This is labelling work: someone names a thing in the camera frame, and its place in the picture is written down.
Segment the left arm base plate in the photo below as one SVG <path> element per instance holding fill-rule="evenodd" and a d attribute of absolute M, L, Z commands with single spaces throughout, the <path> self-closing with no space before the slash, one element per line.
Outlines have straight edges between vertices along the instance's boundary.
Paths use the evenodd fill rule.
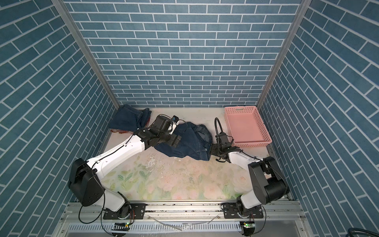
<path fill-rule="evenodd" d="M 145 203 L 126 203 L 119 211 L 113 212 L 106 208 L 103 219 L 105 220 L 142 220 L 146 210 Z"/>

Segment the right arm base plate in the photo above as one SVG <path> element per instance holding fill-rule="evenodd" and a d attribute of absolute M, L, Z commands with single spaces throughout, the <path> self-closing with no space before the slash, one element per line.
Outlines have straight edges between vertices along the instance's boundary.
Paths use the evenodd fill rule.
<path fill-rule="evenodd" d="M 256 206 L 246 209 L 241 202 L 223 202 L 220 208 L 224 214 L 225 219 L 260 219 L 264 217 L 262 207 Z"/>

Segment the green circuit board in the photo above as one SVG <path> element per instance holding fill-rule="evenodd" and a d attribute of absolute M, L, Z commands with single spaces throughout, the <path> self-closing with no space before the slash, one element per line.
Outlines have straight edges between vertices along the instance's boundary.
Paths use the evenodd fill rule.
<path fill-rule="evenodd" d="M 254 221 L 241 221 L 240 222 L 241 227 L 241 234 L 243 236 L 249 237 L 254 234 L 256 229 L 256 224 Z"/>
<path fill-rule="evenodd" d="M 130 230 L 130 223 L 129 222 L 122 222 L 122 223 L 114 223 L 111 232 L 112 233 L 124 233 L 128 232 Z"/>

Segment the dark navy denim skirt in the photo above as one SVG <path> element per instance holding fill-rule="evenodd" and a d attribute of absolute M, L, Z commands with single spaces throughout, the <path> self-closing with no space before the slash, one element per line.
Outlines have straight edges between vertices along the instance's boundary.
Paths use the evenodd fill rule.
<path fill-rule="evenodd" d="M 189 156 L 198 161 L 210 160 L 213 138 L 204 124 L 183 123 L 176 127 L 174 134 L 181 137 L 177 147 L 161 143 L 156 145 L 155 149 L 169 157 Z"/>

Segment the pink plastic basket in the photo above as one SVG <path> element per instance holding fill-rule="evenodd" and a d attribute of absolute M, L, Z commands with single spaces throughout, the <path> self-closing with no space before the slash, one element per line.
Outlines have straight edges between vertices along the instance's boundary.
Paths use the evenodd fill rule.
<path fill-rule="evenodd" d="M 266 147 L 272 143 L 256 106 L 226 107 L 225 120 L 229 136 L 238 147 Z"/>

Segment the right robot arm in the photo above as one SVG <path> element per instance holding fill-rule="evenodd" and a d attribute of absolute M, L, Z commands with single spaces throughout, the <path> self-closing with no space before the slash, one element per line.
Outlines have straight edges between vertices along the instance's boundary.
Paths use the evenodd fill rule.
<path fill-rule="evenodd" d="M 211 155 L 220 163 L 228 162 L 249 172 L 252 190 L 236 199 L 238 213 L 247 217 L 254 209 L 276 201 L 289 193 L 289 186 L 275 158 L 259 158 L 231 144 L 213 144 Z"/>

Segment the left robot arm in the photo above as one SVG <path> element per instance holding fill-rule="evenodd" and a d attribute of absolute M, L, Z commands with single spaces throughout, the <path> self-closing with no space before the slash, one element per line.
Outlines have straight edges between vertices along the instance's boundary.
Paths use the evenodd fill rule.
<path fill-rule="evenodd" d="M 99 205 L 112 212 L 127 208 L 126 198 L 107 189 L 102 179 L 117 166 L 148 148 L 166 144 L 177 147 L 181 136 L 172 131 L 138 129 L 126 141 L 88 160 L 77 159 L 71 166 L 68 187 L 82 206 Z"/>

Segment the red plaid skirt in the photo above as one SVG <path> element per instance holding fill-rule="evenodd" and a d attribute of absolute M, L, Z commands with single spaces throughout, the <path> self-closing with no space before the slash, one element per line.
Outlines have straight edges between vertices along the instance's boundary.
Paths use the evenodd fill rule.
<path fill-rule="evenodd" d="M 119 134 L 130 133 L 130 131 L 120 130 L 120 129 L 111 129 L 111 132 L 112 133 L 119 133 Z"/>

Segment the right green circuit board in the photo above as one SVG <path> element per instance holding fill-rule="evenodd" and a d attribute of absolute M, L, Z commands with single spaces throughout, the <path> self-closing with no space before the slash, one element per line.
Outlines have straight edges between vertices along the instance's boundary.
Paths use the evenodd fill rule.
<path fill-rule="evenodd" d="M 254 234 L 256 229 L 256 224 L 254 221 L 241 221 L 240 222 L 241 227 L 241 234 L 243 236 L 249 237 Z"/>

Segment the aluminium mounting rail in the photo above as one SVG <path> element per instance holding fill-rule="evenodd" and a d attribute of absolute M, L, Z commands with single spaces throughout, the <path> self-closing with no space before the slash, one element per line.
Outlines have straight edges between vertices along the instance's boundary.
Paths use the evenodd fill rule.
<path fill-rule="evenodd" d="M 142 221 L 160 222 L 208 222 L 208 221 L 305 221 L 306 216 L 298 201 L 280 199 L 253 208 L 251 214 L 241 214 L 235 202 L 219 201 L 132 201 L 125 217 L 98 206 L 82 207 L 78 202 L 69 203 L 59 225 L 79 223 L 84 225 L 108 222 Z"/>

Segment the blue denim skirt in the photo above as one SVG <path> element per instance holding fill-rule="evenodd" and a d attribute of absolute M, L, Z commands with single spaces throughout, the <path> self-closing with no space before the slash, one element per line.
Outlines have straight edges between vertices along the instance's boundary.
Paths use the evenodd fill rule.
<path fill-rule="evenodd" d="M 149 108 L 137 110 L 130 105 L 121 105 L 109 123 L 109 129 L 134 132 L 145 127 L 151 117 Z"/>

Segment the left green circuit board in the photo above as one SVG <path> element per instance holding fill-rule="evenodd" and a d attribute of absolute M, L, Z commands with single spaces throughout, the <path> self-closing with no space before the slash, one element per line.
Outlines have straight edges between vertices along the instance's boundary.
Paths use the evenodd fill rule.
<path fill-rule="evenodd" d="M 128 232 L 130 230 L 130 223 L 129 222 L 122 222 L 122 223 L 114 223 L 111 232 L 112 233 L 124 233 Z"/>

